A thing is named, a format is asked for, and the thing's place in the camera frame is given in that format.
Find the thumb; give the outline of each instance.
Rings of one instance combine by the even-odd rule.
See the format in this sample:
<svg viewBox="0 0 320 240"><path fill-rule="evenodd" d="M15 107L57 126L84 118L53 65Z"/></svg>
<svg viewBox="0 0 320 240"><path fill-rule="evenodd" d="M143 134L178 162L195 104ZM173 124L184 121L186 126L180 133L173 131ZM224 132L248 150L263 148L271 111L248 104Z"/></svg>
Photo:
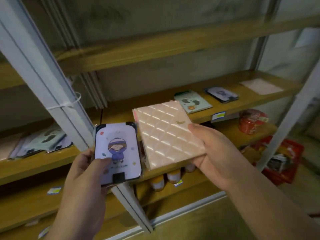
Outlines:
<svg viewBox="0 0 320 240"><path fill-rule="evenodd" d="M111 158L94 159L86 171L83 173L85 177L91 179L100 179L100 176L105 172L106 167L111 163Z"/></svg>
<svg viewBox="0 0 320 240"><path fill-rule="evenodd" d="M202 140L205 144L210 144L215 136L216 130L199 124L188 124L189 131Z"/></svg>

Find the red plastic basket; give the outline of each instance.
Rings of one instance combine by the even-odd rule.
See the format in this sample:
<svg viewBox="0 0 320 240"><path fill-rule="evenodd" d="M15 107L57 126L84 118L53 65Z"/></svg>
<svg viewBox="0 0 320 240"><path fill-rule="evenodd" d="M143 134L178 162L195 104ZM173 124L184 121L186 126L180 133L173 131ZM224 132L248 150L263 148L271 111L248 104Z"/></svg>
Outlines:
<svg viewBox="0 0 320 240"><path fill-rule="evenodd" d="M263 144L269 144L271 139L272 139L272 136L265 137L260 141L257 141L256 143L254 143L252 145L252 148L255 150L258 150L260 146L262 146ZM304 150L303 145L288 139L284 139L281 145L284 147L290 147L294 151L295 156L292 158L294 165L289 169L283 170L281 173L268 168L265 168L262 171L262 173L275 185L280 185L284 182L291 184L293 182L294 176L296 175L298 166L300 164L301 156Z"/></svg>

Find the diamond pattern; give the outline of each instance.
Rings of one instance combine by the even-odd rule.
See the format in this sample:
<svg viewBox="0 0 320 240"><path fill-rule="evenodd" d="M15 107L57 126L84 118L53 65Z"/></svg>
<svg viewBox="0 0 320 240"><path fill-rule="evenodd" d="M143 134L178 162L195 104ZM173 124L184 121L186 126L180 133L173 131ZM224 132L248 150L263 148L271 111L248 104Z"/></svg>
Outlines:
<svg viewBox="0 0 320 240"><path fill-rule="evenodd" d="M191 123L178 101L133 110L139 125L149 169L203 155L200 139L189 130Z"/></svg>

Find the jar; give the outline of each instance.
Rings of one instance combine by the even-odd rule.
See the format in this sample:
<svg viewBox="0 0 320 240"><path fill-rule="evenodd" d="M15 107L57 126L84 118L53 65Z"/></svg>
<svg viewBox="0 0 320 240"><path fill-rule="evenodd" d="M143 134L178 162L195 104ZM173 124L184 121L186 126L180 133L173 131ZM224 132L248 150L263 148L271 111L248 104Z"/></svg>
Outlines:
<svg viewBox="0 0 320 240"><path fill-rule="evenodd" d="M165 179L163 174L152 179L149 179L149 184L153 188L154 191L159 192L165 187Z"/></svg>
<svg viewBox="0 0 320 240"><path fill-rule="evenodd" d="M247 109L240 112L239 130L248 135L256 133L259 126L268 122L268 116L256 109Z"/></svg>
<svg viewBox="0 0 320 240"><path fill-rule="evenodd" d="M192 173L196 169L196 166L193 163L189 163L184 167L184 169L187 173Z"/></svg>
<svg viewBox="0 0 320 240"><path fill-rule="evenodd" d="M181 179L181 168L167 173L168 181L172 184L176 184Z"/></svg>

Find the zip tie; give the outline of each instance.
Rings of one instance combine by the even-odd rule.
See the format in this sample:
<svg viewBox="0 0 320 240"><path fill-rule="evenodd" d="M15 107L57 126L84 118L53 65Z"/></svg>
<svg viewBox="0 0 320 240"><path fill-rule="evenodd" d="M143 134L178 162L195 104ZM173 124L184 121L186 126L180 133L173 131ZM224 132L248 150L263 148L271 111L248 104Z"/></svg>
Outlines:
<svg viewBox="0 0 320 240"><path fill-rule="evenodd" d="M74 101L74 102L66 102L66 103L64 103L64 104L61 104L61 105L57 105L57 106L52 106L52 107L49 107L49 108L46 108L47 110L51 110L51 109L56 109L56 108L60 108L60 107L74 107L74 104L76 104L77 102L79 102L80 101L80 99L81 99L81 93L79 93L79 92L74 92L76 95L78 94L78 98L77 98L77 100L76 101Z"/></svg>

